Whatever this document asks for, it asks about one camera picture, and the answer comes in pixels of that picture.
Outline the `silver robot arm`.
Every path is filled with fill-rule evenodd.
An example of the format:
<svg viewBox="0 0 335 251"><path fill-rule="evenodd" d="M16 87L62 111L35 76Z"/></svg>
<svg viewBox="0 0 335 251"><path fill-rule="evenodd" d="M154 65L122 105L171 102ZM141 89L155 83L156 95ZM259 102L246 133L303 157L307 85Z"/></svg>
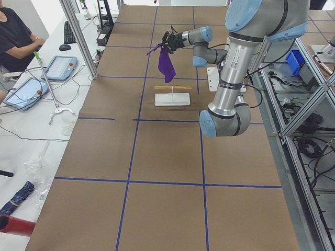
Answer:
<svg viewBox="0 0 335 251"><path fill-rule="evenodd" d="M173 54L177 49L187 46L193 47L193 66L206 67L207 64L220 64L225 60L227 50L209 47L213 39L213 30L209 26L177 33L173 27L166 31L162 43L168 53Z"/></svg>
<svg viewBox="0 0 335 251"><path fill-rule="evenodd" d="M301 37L307 30L309 1L233 1L226 13L230 48L214 96L199 115L207 137L236 136L250 125L251 111L240 88L255 48L267 38L279 42Z"/></svg>

